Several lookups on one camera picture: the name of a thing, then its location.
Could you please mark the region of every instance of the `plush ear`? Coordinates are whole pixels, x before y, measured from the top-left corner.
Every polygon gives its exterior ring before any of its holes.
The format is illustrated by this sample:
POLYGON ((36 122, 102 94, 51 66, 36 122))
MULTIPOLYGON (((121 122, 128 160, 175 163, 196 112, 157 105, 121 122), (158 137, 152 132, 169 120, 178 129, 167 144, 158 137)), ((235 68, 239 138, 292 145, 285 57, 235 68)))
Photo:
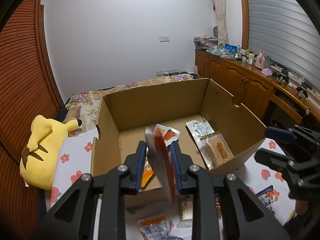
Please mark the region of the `plush ear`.
POLYGON ((82 124, 82 121, 80 119, 73 119, 65 124, 68 132, 73 131, 75 129, 78 129, 80 125, 82 124))
POLYGON ((50 121, 42 115, 37 115, 31 124, 31 136, 27 147, 30 152, 38 149, 38 142, 51 131, 52 125, 50 121))

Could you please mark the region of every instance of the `food packet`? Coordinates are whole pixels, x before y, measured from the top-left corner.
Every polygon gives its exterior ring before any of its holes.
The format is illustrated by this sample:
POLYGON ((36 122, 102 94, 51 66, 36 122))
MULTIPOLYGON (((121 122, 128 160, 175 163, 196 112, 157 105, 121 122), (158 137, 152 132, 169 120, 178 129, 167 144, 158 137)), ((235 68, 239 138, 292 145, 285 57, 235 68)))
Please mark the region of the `food packet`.
MULTIPOLYGON (((164 144, 166 147, 170 145, 173 141, 176 141, 180 135, 180 131, 172 127, 164 126, 161 124, 156 125, 153 133, 160 134, 163 137, 164 144)), ((142 182, 141 182, 142 188, 144 188, 147 185, 148 181, 152 178, 153 174, 154 174, 154 171, 148 159, 146 158, 143 175, 142 175, 142 182)))
POLYGON ((145 139, 148 146, 148 161, 157 175, 168 200, 174 205, 176 195, 174 167, 171 163, 170 152, 168 152, 164 138, 159 132, 153 133, 147 127, 145 139))
POLYGON ((192 120, 190 122, 186 122, 186 125, 188 129, 190 130, 191 135, 193 136, 198 149, 202 155, 202 158, 207 165, 209 170, 212 170, 214 168, 214 164, 211 160, 211 157, 209 155, 208 150, 206 149, 206 146, 204 142, 201 141, 201 138, 203 136, 209 135, 214 133, 214 130, 210 126, 208 122, 200 122, 197 120, 192 120))
POLYGON ((272 203, 274 200, 274 190, 273 190, 273 185, 270 185, 269 187, 265 188, 264 190, 260 191, 259 193, 256 194, 258 199, 264 204, 268 210, 275 215, 276 213, 274 212, 272 208, 272 203))
POLYGON ((191 228, 193 219, 193 195, 179 195, 180 221, 177 228, 191 228))
POLYGON ((234 156, 219 131, 201 137, 201 141, 206 146, 206 149, 210 154, 211 160, 215 167, 218 167, 233 159, 234 156))
POLYGON ((143 174, 142 174, 142 182, 141 182, 142 188, 144 188, 146 186, 147 182, 151 179, 153 174, 154 174, 153 169, 148 161, 148 158, 146 157, 146 161, 144 163, 143 174))
POLYGON ((162 135, 166 147, 173 141, 176 141, 180 135, 180 131, 176 130, 175 128, 164 126, 161 124, 156 125, 153 133, 162 135))
POLYGON ((144 240, 183 240, 180 237, 169 236, 172 229, 172 220, 170 216, 160 214, 148 217, 138 220, 137 225, 144 240))

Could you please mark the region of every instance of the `louvered wardrobe door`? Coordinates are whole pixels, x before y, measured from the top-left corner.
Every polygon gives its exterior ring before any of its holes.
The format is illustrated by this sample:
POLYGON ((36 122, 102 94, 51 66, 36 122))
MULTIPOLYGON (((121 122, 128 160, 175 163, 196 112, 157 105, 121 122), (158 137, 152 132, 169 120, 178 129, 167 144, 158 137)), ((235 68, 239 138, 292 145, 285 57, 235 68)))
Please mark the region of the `louvered wardrobe door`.
POLYGON ((60 109, 42 58, 39 4, 24 0, 0 32, 0 223, 5 218, 22 239, 36 225, 37 189, 24 186, 20 153, 34 117, 60 109))

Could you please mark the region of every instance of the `box flap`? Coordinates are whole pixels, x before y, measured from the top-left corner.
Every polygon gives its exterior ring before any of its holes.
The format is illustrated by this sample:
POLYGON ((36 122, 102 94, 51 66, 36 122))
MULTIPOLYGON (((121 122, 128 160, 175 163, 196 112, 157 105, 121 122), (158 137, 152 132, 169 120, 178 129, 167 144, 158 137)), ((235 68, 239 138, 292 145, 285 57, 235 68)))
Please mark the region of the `box flap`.
POLYGON ((91 157, 91 174, 98 176, 108 173, 121 164, 119 130, 105 103, 100 101, 96 125, 100 139, 94 138, 91 157))
POLYGON ((223 87, 209 80, 200 114, 214 130, 221 131, 236 156, 264 138, 265 125, 243 104, 234 106, 232 98, 223 87))
POLYGON ((208 79, 138 87, 105 96, 119 130, 199 113, 208 79))

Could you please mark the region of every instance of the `window blind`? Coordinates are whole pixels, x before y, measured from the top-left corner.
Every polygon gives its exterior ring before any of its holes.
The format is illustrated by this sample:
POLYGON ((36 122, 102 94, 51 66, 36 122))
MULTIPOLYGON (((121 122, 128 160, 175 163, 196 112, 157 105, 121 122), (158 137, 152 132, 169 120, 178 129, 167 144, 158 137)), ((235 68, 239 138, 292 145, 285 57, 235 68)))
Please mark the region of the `window blind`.
POLYGON ((248 0, 249 49, 320 88, 320 36, 296 0, 248 0))

